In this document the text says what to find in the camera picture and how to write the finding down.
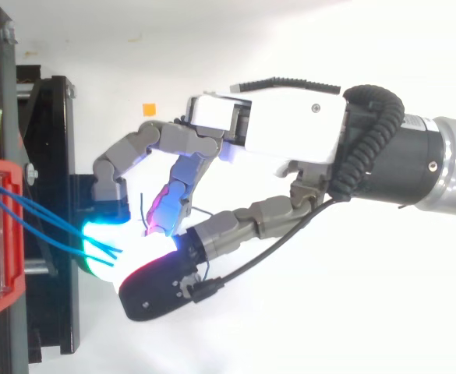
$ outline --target white wall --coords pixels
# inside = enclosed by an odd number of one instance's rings
[[[408,113],[456,118],[456,1],[0,3],[17,62],[77,85],[78,172],[137,129],[142,103],[169,120],[191,94],[268,76],[378,84]],[[154,198],[172,161],[154,155],[129,173],[133,202]],[[216,163],[194,201],[234,209],[289,183]],[[211,275],[268,244],[213,261]],[[110,284],[81,274],[80,308],[77,353],[47,349],[32,373],[456,374],[456,217],[354,201],[200,305],[131,323]]]

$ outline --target black metal frame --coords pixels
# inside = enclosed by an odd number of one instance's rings
[[[19,128],[30,162],[39,172],[30,197],[66,221],[74,220],[75,173],[73,154],[71,83],[64,76],[39,79],[40,66],[18,66],[19,82],[34,88],[27,101],[19,99]],[[80,244],[36,217],[25,219],[55,240],[71,246]],[[26,259],[43,258],[49,274],[27,275],[27,322],[29,362],[41,362],[41,347],[59,346],[62,355],[80,345],[78,266],[64,252],[51,251],[33,235],[25,235]]]

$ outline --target screw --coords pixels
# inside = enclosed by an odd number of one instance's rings
[[[18,44],[18,40],[15,37],[15,27],[12,21],[7,21],[1,29],[2,39],[11,44]]]
[[[32,164],[27,164],[25,166],[25,179],[28,185],[34,185],[37,178],[39,178],[39,172],[35,170]]]
[[[75,86],[67,85],[66,86],[66,96],[69,99],[75,99],[77,97],[77,89]]]
[[[437,162],[436,161],[432,161],[430,164],[429,164],[429,170],[431,172],[435,172],[437,170]]]

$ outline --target robotic hand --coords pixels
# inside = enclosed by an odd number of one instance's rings
[[[153,319],[213,295],[319,212],[353,196],[456,214],[456,120],[405,115],[401,100],[376,86],[339,93],[337,86],[296,79],[239,84],[230,93],[190,98],[182,120],[145,122],[96,159],[95,211],[122,222],[130,215],[122,176],[153,149],[179,156],[147,214],[146,248],[136,252],[146,253],[150,245],[173,248],[143,264],[136,261],[139,254],[129,255],[137,268],[118,283],[130,319]],[[229,160],[242,149],[285,159],[281,176],[297,172],[290,196],[220,212],[176,235],[212,160]],[[324,203],[326,194],[331,199]],[[226,277],[201,280],[197,274],[197,264],[244,241],[279,237]]]

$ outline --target red plastic bracket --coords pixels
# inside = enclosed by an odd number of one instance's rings
[[[0,160],[0,186],[22,195],[23,172],[13,162]],[[8,196],[0,200],[16,215],[23,217],[22,207]],[[0,208],[0,312],[25,291],[23,228]]]

